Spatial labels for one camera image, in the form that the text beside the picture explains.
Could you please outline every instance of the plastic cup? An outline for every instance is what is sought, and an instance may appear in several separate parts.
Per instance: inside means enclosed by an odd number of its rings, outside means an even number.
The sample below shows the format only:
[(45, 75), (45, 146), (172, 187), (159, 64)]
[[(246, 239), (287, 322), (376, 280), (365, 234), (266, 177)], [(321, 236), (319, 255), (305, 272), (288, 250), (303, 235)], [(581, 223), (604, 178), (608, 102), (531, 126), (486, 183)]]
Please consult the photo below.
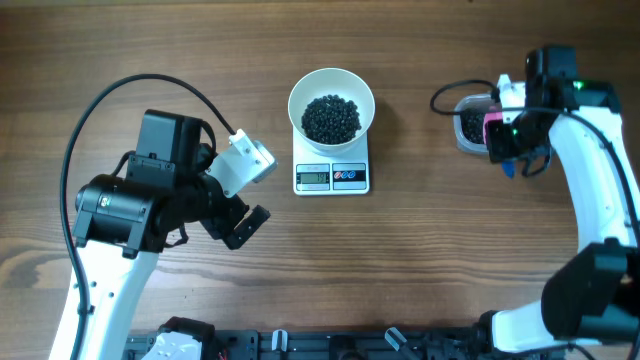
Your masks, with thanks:
[[(302, 115), (307, 105), (313, 99), (325, 95), (338, 95), (346, 101), (352, 100), (358, 107), (361, 129), (346, 143), (321, 144), (309, 139), (302, 128)], [(313, 149), (325, 154), (343, 152), (364, 136), (373, 122), (375, 110), (373, 93), (367, 83), (358, 75), (343, 69), (326, 68), (313, 71), (300, 79), (289, 95), (289, 120), (294, 131), (297, 131)]]

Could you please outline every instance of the wood grain surface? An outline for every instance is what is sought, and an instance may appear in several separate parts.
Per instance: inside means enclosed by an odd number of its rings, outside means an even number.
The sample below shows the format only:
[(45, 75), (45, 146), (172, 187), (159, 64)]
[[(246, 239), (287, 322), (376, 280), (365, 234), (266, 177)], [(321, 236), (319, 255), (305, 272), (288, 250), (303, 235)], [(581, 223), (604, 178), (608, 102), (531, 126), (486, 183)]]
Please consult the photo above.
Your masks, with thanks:
[[(241, 193), (271, 211), (269, 222), (235, 252), (188, 226), (189, 243), (162, 254), (133, 330), (173, 315), (264, 331), (468, 325), (486, 310), (536, 300), (577, 247), (560, 162), (539, 178), (509, 180), (456, 148), (451, 119), (431, 113), (429, 98), (460, 79), (522, 80), (528, 51), (574, 45), (582, 75), (615, 85), (637, 170), (638, 8), (443, 0), (0, 9), (0, 358), (47, 357), (70, 274), (58, 212), (63, 151), (95, 95), (143, 72), (197, 87), (280, 165)], [(349, 69), (374, 92), (366, 196), (292, 191), (287, 99), (323, 67)], [(484, 90), (452, 91), (441, 106)], [(70, 201), (135, 148), (149, 108), (206, 119), (218, 148), (227, 146), (191, 94), (157, 81), (127, 85), (80, 136)]]

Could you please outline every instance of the scale display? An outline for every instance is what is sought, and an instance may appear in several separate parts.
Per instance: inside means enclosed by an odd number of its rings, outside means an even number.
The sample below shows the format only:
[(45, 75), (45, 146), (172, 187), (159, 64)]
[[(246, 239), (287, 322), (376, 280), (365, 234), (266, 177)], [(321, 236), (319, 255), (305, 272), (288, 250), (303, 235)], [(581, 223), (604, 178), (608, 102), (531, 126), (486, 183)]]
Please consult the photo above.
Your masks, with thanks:
[(301, 184), (325, 184), (327, 183), (326, 173), (306, 173), (300, 174)]
[(318, 153), (293, 134), (293, 191), (301, 196), (362, 195), (369, 192), (366, 136), (349, 150)]

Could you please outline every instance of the black cable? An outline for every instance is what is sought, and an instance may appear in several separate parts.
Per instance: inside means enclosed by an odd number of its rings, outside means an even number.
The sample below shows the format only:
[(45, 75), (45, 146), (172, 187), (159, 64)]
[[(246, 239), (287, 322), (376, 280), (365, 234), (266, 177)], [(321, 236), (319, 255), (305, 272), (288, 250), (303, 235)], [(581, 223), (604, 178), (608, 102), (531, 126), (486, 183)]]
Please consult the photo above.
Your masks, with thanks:
[(73, 343), (73, 350), (71, 352), (71, 359), (78, 359), (80, 356), (80, 349), (82, 348), (82, 342), (84, 340), (86, 324), (87, 324), (87, 314), (89, 313), (90, 303), (89, 303), (89, 292), (88, 292), (88, 284), (87, 277), (84, 273), (84, 268), (82, 267), (82, 261), (78, 256), (78, 251), (76, 247), (73, 245), (73, 240), (71, 237), (71, 228), (69, 227), (69, 214), (67, 214), (67, 180), (69, 177), (69, 164), (71, 163), (71, 154), (73, 153), (73, 147), (78, 140), (78, 135), (80, 135), (80, 131), (84, 126), (85, 122), (91, 115), (91, 112), (98, 106), (100, 101), (104, 99), (109, 93), (113, 90), (119, 88), (120, 86), (130, 83), (132, 81), (144, 80), (144, 79), (154, 79), (154, 80), (163, 80), (168, 81), (170, 83), (180, 85), (183, 88), (189, 90), (192, 94), (194, 94), (198, 99), (202, 100), (211, 111), (216, 115), (220, 123), (229, 131), (230, 134), (235, 135), (235, 131), (227, 121), (222, 117), (222, 114), (216, 109), (216, 107), (207, 99), (200, 91), (198, 91), (193, 86), (187, 84), (186, 82), (176, 79), (167, 75), (160, 74), (139, 74), (126, 77), (124, 79), (120, 79), (113, 84), (109, 85), (106, 89), (102, 90), (102, 92), (91, 102), (89, 107), (84, 111), (76, 127), (73, 129), (71, 133), (71, 137), (69, 138), (69, 143), (67, 144), (67, 149), (64, 153), (64, 158), (62, 160), (62, 172), (60, 174), (60, 217), (62, 220), (62, 232), (64, 234), (64, 240), (67, 245), (67, 251), (69, 252), (69, 258), (71, 259), (71, 267), (76, 275), (76, 281), (78, 282), (78, 291), (80, 294), (80, 304), (78, 306), (78, 328), (76, 330), (75, 341)]
[(582, 355), (584, 355), (585, 358), (587, 358), (587, 360), (596, 360), (596, 358), (591, 355), (591, 353), (589, 351), (587, 351), (587, 349), (583, 348), (580, 345), (571, 345), (570, 347), (568, 347), (567, 349), (569, 349), (569, 351), (571, 351), (572, 349), (576, 349), (578, 350)]
[(441, 87), (440, 89), (438, 89), (438, 91), (436, 91), (436, 93), (433, 94), (433, 96), (431, 97), (431, 101), (429, 102), (429, 106), (431, 107), (431, 111), (433, 111), (436, 114), (449, 115), (449, 116), (462, 114), (462, 111), (444, 111), (444, 110), (440, 110), (440, 109), (436, 108), (436, 105), (435, 105), (436, 104), (436, 99), (438, 98), (438, 96), (442, 95), (442, 93), (444, 93), (447, 90), (451, 90), (451, 89), (456, 88), (456, 87), (466, 86), (466, 85), (471, 85), (471, 84), (481, 84), (481, 85), (486, 85), (486, 86), (490, 87), (491, 88), (491, 98), (496, 102), (499, 101), (500, 89), (498, 89), (498, 87), (495, 86), (491, 81), (478, 80), (478, 79), (462, 80), (462, 81), (457, 81), (457, 82), (454, 82), (454, 83), (451, 83), (451, 84), (447, 84), (447, 85)]
[(180, 231), (180, 240), (176, 241), (173, 244), (166, 243), (164, 245), (165, 248), (171, 249), (176, 246), (184, 245), (187, 243), (187, 241), (189, 241), (189, 235), (187, 235), (187, 229), (184, 228), (184, 224), (182, 224), (182, 226), (180, 226), (178, 230)]
[(204, 130), (204, 132), (207, 133), (207, 135), (209, 136), (209, 139), (211, 139), (211, 153), (215, 154), (216, 153), (216, 134), (213, 133), (213, 129), (211, 128), (211, 125), (206, 121), (202, 122), (202, 130)]
[(129, 160), (129, 157), (131, 155), (135, 155), (135, 154), (136, 154), (135, 150), (129, 150), (126, 153), (122, 154), (122, 157), (120, 158), (120, 161), (118, 161), (118, 165), (116, 166), (116, 169), (113, 170), (113, 172), (111, 173), (111, 176), (117, 176), (120, 170), (122, 170), (124, 163), (126, 163), (127, 160)]
[(200, 144), (200, 146), (202, 146), (209, 153), (209, 155), (206, 159), (196, 163), (195, 170), (194, 170), (194, 173), (196, 174), (206, 171), (211, 166), (211, 164), (213, 163), (213, 159), (216, 156), (216, 153), (211, 148), (211, 146), (209, 146), (209, 144), (202, 143)]

